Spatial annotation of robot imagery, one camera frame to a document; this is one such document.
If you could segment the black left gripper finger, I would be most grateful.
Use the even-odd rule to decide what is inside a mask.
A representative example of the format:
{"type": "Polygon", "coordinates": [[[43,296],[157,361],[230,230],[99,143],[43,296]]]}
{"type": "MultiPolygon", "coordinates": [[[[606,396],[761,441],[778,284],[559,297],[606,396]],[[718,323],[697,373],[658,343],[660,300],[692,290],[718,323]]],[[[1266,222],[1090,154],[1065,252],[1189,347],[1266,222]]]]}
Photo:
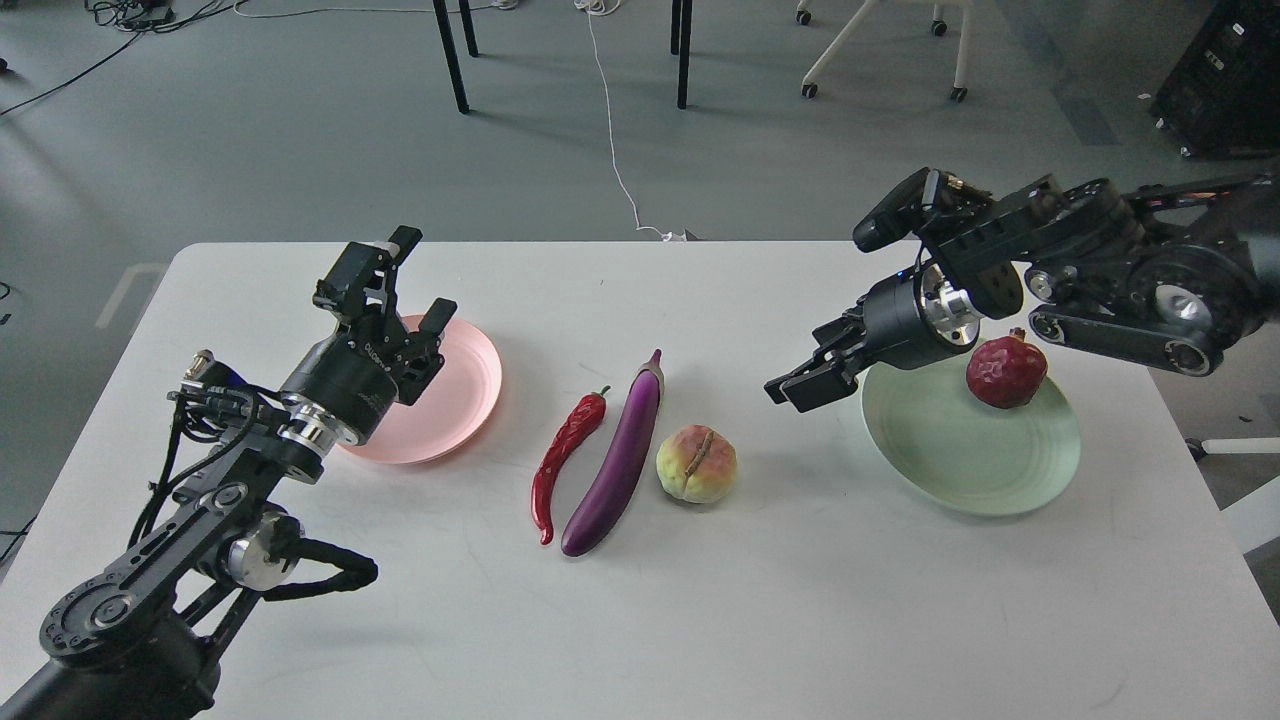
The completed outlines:
{"type": "Polygon", "coordinates": [[[422,240],[422,232],[399,225],[383,243],[348,243],[316,283],[315,307],[330,313],[337,333],[403,334],[397,311],[396,278],[401,263],[422,240]]]}
{"type": "Polygon", "coordinates": [[[435,299],[407,337],[404,350],[404,384],[429,386],[445,364],[440,351],[445,329],[457,311],[457,302],[435,299]]]}

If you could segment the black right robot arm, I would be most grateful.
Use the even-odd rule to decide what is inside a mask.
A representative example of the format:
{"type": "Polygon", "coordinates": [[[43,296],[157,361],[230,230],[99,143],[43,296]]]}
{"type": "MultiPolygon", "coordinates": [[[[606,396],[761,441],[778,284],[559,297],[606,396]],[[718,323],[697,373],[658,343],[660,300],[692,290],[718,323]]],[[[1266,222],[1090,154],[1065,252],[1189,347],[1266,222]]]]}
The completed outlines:
{"type": "Polygon", "coordinates": [[[878,363],[914,370],[970,351],[983,319],[1038,305],[1051,345],[1204,377],[1277,319],[1277,172],[1124,193],[1052,176],[996,199],[922,168],[852,229],[863,252],[915,237],[923,258],[815,328],[814,354],[765,383],[800,413],[856,391],[878,363]]]}

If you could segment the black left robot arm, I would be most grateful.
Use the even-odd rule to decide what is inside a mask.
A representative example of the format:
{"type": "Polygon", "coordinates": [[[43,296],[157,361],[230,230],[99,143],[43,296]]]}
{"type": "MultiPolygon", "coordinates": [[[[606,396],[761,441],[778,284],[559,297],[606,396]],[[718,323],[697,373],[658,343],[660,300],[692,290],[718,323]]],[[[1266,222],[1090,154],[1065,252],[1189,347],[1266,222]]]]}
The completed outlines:
{"type": "Polygon", "coordinates": [[[397,310],[397,273],[421,238],[402,225],[346,246],[312,297],[335,329],[280,388],[195,356],[169,396],[169,455],[127,551],[50,609],[47,662],[4,702],[5,719],[193,717],[212,707],[221,656],[260,602],[376,580],[374,560],[307,537],[270,496],[283,479],[317,482],[337,445],[366,445],[443,368],[456,302],[435,300],[415,327],[397,310]]]}

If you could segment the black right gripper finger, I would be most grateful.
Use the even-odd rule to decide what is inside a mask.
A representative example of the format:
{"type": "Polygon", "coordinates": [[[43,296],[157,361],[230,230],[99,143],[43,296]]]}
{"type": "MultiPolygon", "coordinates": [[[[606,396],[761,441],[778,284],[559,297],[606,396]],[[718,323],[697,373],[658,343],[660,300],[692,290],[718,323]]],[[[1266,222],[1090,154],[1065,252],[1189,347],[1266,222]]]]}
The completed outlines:
{"type": "Polygon", "coordinates": [[[790,404],[799,413],[809,413],[855,395],[858,375],[865,366],[858,352],[815,354],[788,374],[768,380],[765,393],[773,404],[790,404]]]}
{"type": "Polygon", "coordinates": [[[847,370],[850,345],[845,341],[822,343],[812,356],[791,372],[765,383],[772,401],[837,401],[851,395],[847,370]]]}

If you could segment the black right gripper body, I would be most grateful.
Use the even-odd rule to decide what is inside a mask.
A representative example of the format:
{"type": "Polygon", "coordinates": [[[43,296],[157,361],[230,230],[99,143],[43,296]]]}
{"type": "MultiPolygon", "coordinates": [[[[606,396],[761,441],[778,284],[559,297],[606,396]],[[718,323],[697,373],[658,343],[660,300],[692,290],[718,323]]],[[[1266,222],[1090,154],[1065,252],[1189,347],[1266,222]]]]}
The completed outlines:
{"type": "Polygon", "coordinates": [[[938,268],[904,269],[813,331],[815,357],[913,370],[969,351],[982,315],[938,268]]]}

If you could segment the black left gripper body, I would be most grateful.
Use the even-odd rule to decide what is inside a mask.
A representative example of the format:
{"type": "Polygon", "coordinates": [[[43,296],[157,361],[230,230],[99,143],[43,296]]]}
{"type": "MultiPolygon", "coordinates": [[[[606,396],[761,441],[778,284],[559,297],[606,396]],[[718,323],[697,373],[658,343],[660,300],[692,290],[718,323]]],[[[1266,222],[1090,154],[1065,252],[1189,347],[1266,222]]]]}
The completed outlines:
{"type": "Polygon", "coordinates": [[[393,404],[415,405],[445,364],[442,334],[416,331],[390,348],[334,334],[312,346],[280,387],[283,398],[321,407],[366,445],[393,404]]]}

